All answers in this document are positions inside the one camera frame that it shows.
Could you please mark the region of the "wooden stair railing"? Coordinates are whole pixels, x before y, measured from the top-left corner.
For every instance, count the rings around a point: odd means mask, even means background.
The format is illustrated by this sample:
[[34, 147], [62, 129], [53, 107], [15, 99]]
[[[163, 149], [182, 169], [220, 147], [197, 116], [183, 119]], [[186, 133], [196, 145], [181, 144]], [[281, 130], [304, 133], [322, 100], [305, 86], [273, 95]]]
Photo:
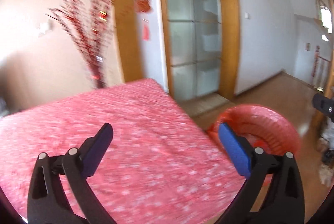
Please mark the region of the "wooden stair railing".
[[317, 91], [324, 92], [329, 66], [330, 61], [320, 55], [320, 46], [316, 45], [311, 84]]

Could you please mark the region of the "red berry branches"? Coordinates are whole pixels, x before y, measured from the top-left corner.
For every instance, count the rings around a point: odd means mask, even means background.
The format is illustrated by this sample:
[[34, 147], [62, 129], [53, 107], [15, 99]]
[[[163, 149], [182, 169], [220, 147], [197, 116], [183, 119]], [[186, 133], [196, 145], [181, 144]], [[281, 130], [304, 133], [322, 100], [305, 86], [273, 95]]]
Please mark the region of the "red berry branches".
[[82, 0], [62, 0], [60, 7], [50, 9], [50, 15], [70, 36], [88, 66], [116, 39], [124, 81], [141, 78], [135, 1], [89, 0], [89, 4], [85, 8]]

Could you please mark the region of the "red Chinese knot ornament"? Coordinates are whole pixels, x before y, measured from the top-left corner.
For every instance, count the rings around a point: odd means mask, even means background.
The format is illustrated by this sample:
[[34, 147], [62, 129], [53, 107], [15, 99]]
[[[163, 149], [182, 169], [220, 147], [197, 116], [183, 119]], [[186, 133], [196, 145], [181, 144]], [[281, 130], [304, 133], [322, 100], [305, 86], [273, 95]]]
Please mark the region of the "red Chinese knot ornament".
[[148, 14], [152, 12], [151, 0], [135, 0], [135, 11], [142, 18], [142, 39], [148, 41], [150, 39]]

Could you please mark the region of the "frosted glass sliding door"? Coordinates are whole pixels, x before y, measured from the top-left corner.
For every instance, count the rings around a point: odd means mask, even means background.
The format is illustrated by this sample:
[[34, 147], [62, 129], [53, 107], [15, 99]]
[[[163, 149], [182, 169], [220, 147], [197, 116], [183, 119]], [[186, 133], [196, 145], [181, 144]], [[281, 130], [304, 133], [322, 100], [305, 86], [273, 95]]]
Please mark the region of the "frosted glass sliding door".
[[220, 82], [220, 0], [167, 0], [174, 97], [214, 93]]

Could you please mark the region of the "red bin liner bag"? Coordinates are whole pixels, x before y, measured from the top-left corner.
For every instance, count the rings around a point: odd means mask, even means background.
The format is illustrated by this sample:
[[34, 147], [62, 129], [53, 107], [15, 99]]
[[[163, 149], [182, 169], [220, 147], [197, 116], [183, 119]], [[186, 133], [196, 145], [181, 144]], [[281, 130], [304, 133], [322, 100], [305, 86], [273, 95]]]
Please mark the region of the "red bin liner bag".
[[268, 107], [241, 104], [223, 111], [206, 130], [219, 147], [222, 147], [218, 138], [221, 123], [227, 123], [237, 135], [245, 137], [253, 147], [262, 147], [267, 153], [284, 155], [290, 151], [297, 155], [300, 151], [301, 138], [294, 126]]

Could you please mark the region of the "glass vase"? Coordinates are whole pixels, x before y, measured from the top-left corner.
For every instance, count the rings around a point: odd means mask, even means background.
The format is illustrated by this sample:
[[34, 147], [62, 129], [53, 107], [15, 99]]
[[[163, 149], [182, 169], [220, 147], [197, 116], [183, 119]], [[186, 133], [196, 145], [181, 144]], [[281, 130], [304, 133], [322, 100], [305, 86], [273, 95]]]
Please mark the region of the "glass vase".
[[103, 58], [95, 56], [93, 61], [90, 63], [89, 68], [91, 70], [92, 79], [95, 81], [96, 88], [105, 88], [106, 83], [103, 73]]

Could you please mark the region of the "pink floral tablecloth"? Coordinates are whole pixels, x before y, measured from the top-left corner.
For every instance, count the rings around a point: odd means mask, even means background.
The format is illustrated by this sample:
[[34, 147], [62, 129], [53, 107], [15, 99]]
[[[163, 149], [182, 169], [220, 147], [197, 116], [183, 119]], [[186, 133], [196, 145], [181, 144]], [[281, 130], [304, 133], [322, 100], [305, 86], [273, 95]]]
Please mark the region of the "pink floral tablecloth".
[[1, 119], [1, 188], [21, 215], [37, 156], [79, 147], [105, 123], [113, 141], [88, 183], [118, 223], [204, 223], [244, 182], [160, 85], [145, 79]]

